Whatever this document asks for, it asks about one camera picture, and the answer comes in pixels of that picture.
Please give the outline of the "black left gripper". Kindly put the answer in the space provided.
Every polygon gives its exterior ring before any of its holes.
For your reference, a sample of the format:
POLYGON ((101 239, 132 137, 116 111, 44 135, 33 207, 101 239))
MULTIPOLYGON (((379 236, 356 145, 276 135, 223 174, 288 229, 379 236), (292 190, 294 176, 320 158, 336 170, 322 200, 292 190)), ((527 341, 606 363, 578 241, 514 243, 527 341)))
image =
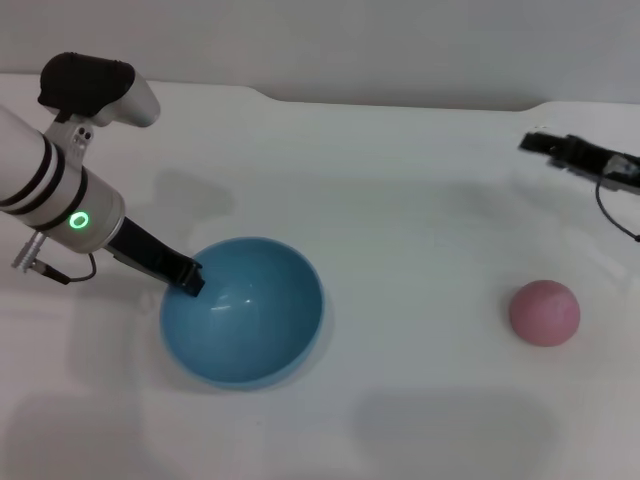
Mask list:
POLYGON ((202 265, 172 249, 125 217, 105 249, 134 269, 197 297, 205 286, 202 265))

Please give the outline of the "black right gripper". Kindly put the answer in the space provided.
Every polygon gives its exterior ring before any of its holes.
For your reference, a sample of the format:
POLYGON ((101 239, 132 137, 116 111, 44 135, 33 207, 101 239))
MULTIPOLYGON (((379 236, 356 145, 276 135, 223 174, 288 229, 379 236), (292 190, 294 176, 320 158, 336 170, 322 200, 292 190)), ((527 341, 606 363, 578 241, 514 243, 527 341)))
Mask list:
POLYGON ((544 132, 529 132, 519 149, 550 157, 547 165, 559 171, 580 176, 612 191, 639 195, 639 157, 592 144, 580 137, 560 137, 544 132), (567 162, 562 156, 569 140, 567 162))

